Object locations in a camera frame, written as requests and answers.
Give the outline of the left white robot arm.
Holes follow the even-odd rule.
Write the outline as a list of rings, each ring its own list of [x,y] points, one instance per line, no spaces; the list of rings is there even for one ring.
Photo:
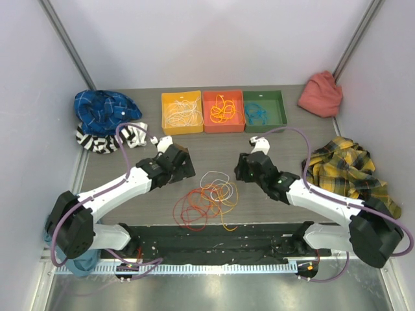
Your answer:
[[[187,148],[176,143],[159,146],[155,157],[140,160],[129,173],[99,188],[78,195],[61,193],[45,232],[51,245],[62,252],[63,261],[100,249],[132,258],[139,248],[139,237],[126,224],[104,225],[101,218],[132,198],[193,176]]]

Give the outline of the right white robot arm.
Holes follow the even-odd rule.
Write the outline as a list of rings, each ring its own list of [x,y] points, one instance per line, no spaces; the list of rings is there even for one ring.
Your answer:
[[[263,152],[241,153],[234,169],[238,181],[256,183],[272,200],[308,209],[333,221],[313,223],[293,239],[301,256],[315,249],[354,253],[367,265],[382,268],[403,239],[403,230],[385,204],[371,198],[356,200],[306,186],[296,174],[273,165]]]

